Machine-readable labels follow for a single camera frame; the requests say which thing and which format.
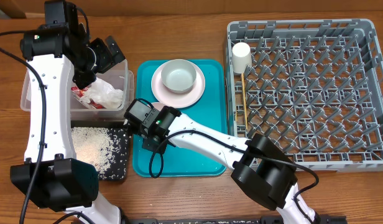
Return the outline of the grey shallow bowl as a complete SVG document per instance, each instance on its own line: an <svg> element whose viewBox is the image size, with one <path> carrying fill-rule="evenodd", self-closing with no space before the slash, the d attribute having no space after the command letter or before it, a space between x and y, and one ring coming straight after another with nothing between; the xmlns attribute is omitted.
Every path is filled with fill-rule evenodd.
<svg viewBox="0 0 383 224"><path fill-rule="evenodd" d="M196 81L197 73L193 64L184 59L166 62L161 71L162 83L174 93L190 91Z"/></svg>

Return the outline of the red snack wrapper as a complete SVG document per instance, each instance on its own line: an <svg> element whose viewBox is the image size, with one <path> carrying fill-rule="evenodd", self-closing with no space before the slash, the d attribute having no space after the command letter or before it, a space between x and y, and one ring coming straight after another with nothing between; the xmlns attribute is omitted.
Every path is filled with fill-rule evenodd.
<svg viewBox="0 0 383 224"><path fill-rule="evenodd" d="M77 86L71 87L71 91L73 93L74 98L83 106L85 106L88 109L104 109L104 107L101 104L95 103L93 100L90 100L89 103L85 101L81 101L81 97L84 96L87 90L88 90L88 87L84 89L79 89Z"/></svg>

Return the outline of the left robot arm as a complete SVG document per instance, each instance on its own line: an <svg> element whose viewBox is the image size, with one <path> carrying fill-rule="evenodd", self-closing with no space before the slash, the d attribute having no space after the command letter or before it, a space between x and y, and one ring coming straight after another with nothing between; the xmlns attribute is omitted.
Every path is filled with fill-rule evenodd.
<svg viewBox="0 0 383 224"><path fill-rule="evenodd" d="M30 134L24 163L10 169L11 182L39 208L85 223L127 223L99 192L95 167L76 158L70 122L72 85L88 86L124 54L112 37L90 40L73 3L47 1L44 7L45 24L21 40L30 78Z"/></svg>

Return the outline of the pale green cup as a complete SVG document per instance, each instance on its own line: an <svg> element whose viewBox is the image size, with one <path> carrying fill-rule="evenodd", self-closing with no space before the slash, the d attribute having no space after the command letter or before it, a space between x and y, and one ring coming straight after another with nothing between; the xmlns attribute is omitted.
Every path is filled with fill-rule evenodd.
<svg viewBox="0 0 383 224"><path fill-rule="evenodd" d="M247 66L252 66L251 48L247 43L236 43L231 52L234 73L244 73Z"/></svg>

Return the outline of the white napkin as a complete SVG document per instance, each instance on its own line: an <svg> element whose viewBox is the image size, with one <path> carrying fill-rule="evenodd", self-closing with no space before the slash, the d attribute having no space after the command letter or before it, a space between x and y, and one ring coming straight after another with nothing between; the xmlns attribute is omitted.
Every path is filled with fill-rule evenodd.
<svg viewBox="0 0 383 224"><path fill-rule="evenodd" d="M122 90L115 89L110 83L97 78L80 97L80 102L88 105L94 103L114 110L122 105L123 95Z"/></svg>

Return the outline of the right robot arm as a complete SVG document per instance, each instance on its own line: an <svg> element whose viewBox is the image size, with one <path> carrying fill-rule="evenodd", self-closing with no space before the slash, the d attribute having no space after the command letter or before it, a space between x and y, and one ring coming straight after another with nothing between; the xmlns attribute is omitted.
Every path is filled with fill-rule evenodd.
<svg viewBox="0 0 383 224"><path fill-rule="evenodd" d="M301 194L297 169L312 176L311 169L292 162L268 137L255 134L240 138L223 134L192 120L170 106L161 110L145 99L135 99L124 114L125 124L143 138L143 147L162 156L168 145L202 154L231 170L238 187L259 205L279 212L284 223L319 223L320 216Z"/></svg>

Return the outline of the small white dish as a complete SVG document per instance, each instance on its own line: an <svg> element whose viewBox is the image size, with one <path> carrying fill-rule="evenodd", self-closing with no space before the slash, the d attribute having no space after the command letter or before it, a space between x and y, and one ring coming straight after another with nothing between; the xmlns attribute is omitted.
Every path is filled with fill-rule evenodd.
<svg viewBox="0 0 383 224"><path fill-rule="evenodd" d="M152 103L152 106L153 106L155 109L161 111L162 108L165 106L165 104L163 104L163 103L161 103L161 102L154 102L154 103Z"/></svg>

